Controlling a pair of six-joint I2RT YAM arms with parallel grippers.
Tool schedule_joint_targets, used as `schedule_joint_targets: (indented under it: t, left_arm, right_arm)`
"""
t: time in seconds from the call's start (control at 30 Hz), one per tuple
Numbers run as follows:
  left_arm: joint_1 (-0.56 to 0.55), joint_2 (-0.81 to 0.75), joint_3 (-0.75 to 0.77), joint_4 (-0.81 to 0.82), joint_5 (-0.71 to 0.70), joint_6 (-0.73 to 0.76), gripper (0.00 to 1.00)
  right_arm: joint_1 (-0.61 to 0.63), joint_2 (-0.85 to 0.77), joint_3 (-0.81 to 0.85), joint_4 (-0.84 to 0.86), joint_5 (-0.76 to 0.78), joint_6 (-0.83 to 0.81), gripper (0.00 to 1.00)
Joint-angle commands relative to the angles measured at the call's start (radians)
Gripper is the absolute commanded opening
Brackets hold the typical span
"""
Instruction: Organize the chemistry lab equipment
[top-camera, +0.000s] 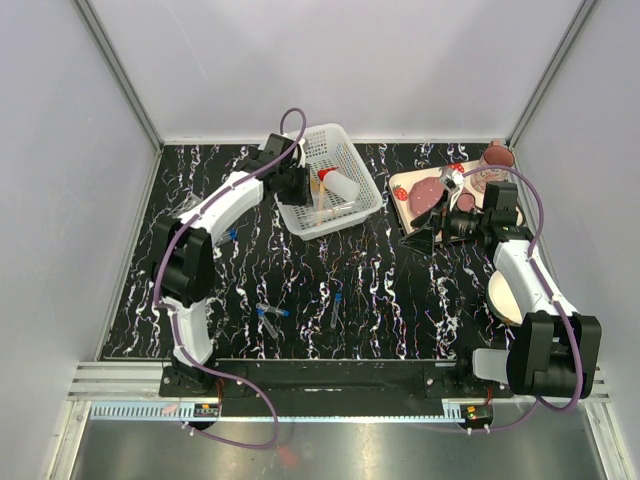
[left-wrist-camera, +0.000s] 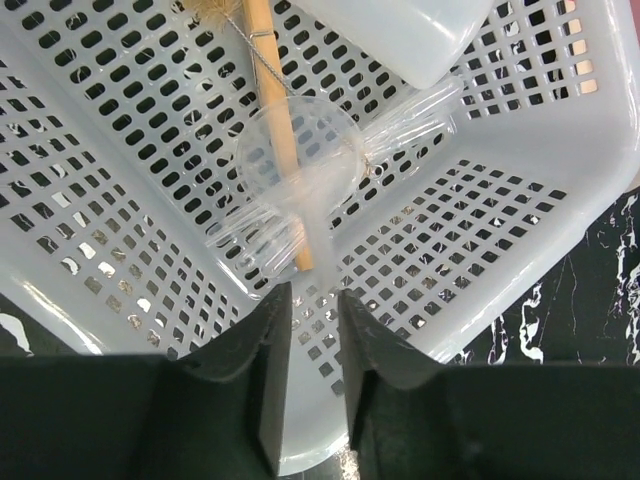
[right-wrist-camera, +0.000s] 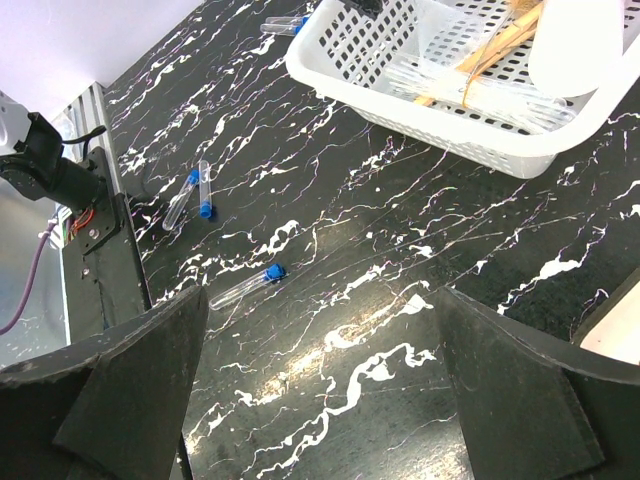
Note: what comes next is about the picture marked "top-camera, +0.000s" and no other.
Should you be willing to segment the clear test tube rack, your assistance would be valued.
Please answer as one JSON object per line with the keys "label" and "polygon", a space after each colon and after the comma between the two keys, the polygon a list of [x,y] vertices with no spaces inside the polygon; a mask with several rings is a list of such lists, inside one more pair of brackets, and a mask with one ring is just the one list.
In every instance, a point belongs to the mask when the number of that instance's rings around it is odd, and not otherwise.
{"label": "clear test tube rack", "polygon": [[198,206],[201,202],[202,199],[200,197],[193,193],[189,193],[176,207],[172,208],[167,215],[170,217],[179,217]]}

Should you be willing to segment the wooden test tube clamp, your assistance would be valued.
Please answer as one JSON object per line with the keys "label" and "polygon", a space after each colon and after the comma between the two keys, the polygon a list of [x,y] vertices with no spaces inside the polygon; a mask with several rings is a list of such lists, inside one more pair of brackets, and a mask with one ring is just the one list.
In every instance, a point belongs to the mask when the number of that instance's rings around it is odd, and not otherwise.
{"label": "wooden test tube clamp", "polygon": [[324,203],[325,203],[325,187],[323,183],[320,183],[318,186],[317,196],[316,196],[316,225],[320,226],[324,221]]}

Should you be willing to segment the wash bottle red cap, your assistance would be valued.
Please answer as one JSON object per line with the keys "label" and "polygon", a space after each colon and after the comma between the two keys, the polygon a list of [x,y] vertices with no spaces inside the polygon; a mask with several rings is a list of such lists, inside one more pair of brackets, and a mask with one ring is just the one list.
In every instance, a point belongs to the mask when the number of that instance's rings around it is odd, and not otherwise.
{"label": "wash bottle red cap", "polygon": [[360,184],[340,173],[336,168],[320,170],[318,178],[324,184],[326,190],[346,202],[355,201],[359,195]]}

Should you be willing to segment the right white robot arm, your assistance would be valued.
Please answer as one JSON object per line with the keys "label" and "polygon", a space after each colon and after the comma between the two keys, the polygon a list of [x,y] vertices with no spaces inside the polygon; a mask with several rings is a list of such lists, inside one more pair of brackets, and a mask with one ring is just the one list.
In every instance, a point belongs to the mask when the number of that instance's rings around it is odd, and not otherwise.
{"label": "right white robot arm", "polygon": [[479,211],[451,204],[456,188],[436,178],[413,193],[426,209],[411,222],[403,244],[426,255],[439,247],[475,241],[510,288],[522,323],[506,350],[476,349],[454,371],[454,384],[476,396],[490,381],[517,395],[584,399],[591,394],[602,336],[594,316],[568,302],[542,265],[531,230],[519,224],[518,190],[511,182],[492,182]]}

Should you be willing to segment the bundle of plastic pipettes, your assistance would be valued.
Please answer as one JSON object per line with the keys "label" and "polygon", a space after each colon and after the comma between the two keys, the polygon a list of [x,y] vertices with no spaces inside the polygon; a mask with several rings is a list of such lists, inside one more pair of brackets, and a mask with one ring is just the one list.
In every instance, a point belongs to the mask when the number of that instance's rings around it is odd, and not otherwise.
{"label": "bundle of plastic pipettes", "polygon": [[356,201],[347,202],[331,208],[310,209],[302,215],[301,224],[321,225],[334,219],[356,213],[360,204]]}

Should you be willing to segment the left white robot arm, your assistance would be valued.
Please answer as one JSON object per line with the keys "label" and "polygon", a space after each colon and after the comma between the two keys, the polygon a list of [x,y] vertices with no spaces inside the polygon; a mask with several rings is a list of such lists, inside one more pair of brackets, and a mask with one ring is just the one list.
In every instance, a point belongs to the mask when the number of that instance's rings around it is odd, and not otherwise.
{"label": "left white robot arm", "polygon": [[152,234],[153,305],[168,314],[173,336],[168,383],[196,396],[215,386],[206,365],[213,355],[206,298],[214,289],[215,244],[247,211],[277,195],[295,205],[312,203],[302,139],[272,134],[239,163],[214,193],[178,216],[159,219]]}

